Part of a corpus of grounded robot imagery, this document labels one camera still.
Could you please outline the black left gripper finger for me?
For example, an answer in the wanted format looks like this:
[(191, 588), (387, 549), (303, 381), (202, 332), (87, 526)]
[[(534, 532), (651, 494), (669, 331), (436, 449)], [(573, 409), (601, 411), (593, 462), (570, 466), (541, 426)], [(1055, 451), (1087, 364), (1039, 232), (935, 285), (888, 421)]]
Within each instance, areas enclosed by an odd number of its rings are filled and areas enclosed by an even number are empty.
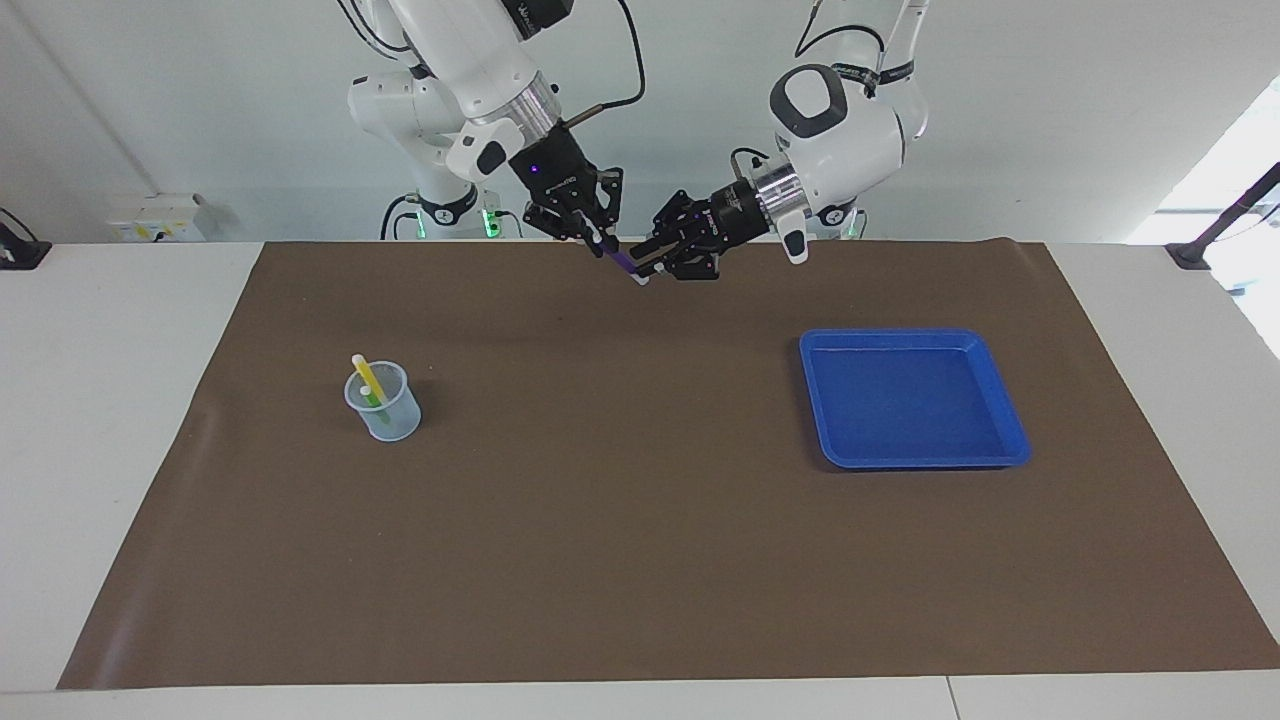
[(648, 252), (709, 255), (713, 250), (710, 200), (677, 191), (655, 214), (648, 247)]
[(677, 246), (655, 261), (655, 270), (659, 274), (672, 275), (677, 281), (718, 281), (721, 277), (719, 255), (710, 249), (699, 246)]

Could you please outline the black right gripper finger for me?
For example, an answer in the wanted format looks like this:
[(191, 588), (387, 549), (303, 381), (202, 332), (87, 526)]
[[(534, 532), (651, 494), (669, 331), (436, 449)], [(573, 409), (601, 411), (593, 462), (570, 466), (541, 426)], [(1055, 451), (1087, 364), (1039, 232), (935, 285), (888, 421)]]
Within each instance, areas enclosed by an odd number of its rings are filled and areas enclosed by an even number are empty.
[(584, 245), (595, 258), (603, 256), (603, 247), (595, 238), (594, 228), (580, 211), (562, 215), (536, 202), (527, 202), (524, 222), (534, 229), (559, 241)]
[(625, 170), (621, 167), (600, 169), (595, 174), (594, 201), (591, 222), (599, 232), (600, 243), (605, 252), (617, 254), (620, 240), (616, 225), (622, 208), (625, 184)]

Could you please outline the purple pen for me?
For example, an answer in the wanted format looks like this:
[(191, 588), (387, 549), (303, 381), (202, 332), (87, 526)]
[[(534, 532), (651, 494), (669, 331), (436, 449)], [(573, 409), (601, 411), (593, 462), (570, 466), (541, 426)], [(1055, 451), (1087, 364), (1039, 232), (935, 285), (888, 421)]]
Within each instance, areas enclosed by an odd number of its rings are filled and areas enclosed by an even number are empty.
[(632, 259), (626, 254), (622, 246), (612, 250), (602, 247), (602, 250), (604, 251), (604, 256), (620, 266), (636, 284), (645, 286), (649, 283), (649, 279), (640, 274), (637, 266), (632, 263)]

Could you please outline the brown table mat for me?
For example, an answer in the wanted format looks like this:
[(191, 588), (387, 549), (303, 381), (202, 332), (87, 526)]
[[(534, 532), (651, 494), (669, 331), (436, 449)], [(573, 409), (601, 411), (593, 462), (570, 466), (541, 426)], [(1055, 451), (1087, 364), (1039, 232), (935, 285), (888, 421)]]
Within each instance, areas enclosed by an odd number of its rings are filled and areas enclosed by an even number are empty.
[[(60, 688), (1280, 669), (1047, 247), (724, 272), (266, 246)], [(824, 459), (800, 337), (893, 327), (987, 342), (1025, 465)], [(412, 436), (347, 406), (353, 354), (407, 372)]]

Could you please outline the light blue mesh cup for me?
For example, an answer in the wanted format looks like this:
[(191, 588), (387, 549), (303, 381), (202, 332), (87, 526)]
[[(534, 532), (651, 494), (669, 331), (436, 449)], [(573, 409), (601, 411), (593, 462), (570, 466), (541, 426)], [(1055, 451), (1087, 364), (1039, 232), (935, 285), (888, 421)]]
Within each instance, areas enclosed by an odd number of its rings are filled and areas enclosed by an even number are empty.
[(422, 411), (410, 386), (410, 377), (399, 364), (392, 361), (375, 361), (370, 364), (387, 393), (387, 402), (383, 404), (383, 409), (390, 416), (390, 424), (384, 424), (375, 418), (360, 397), (358, 389), (364, 386), (364, 382), (356, 370), (346, 380), (343, 388), (344, 401), (362, 419), (369, 434), (374, 439), (387, 443), (406, 439), (416, 432), (422, 420)]

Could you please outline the blue plastic tray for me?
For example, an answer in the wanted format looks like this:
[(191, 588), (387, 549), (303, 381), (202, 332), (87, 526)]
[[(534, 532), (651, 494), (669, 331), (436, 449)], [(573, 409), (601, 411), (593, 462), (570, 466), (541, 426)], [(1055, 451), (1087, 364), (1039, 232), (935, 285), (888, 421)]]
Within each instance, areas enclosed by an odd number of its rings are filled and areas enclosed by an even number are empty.
[(849, 471), (1019, 468), (1030, 441), (963, 328), (813, 329), (799, 342), (820, 451)]

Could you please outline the white wall socket box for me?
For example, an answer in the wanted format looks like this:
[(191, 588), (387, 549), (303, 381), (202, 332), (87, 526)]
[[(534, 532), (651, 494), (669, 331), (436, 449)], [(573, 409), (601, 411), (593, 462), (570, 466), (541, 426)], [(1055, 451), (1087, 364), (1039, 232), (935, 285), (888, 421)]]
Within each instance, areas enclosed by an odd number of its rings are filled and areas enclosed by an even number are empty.
[(200, 243), (218, 236), (216, 219), (197, 193), (111, 196), (106, 223), (120, 243)]

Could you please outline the black table clamp mount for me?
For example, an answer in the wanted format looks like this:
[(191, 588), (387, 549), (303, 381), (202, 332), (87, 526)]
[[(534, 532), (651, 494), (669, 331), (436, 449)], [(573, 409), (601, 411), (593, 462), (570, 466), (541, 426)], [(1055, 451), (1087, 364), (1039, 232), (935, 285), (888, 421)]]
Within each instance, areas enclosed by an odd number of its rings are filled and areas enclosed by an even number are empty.
[(0, 270), (33, 270), (52, 250), (18, 215), (0, 206)]
[(1220, 241), (1238, 220), (1261, 205), (1276, 187), (1280, 187), (1280, 161), (1274, 163), (1194, 240), (1185, 243), (1165, 245), (1167, 255), (1183, 270), (1208, 272), (1211, 265), (1204, 259), (1208, 247)]

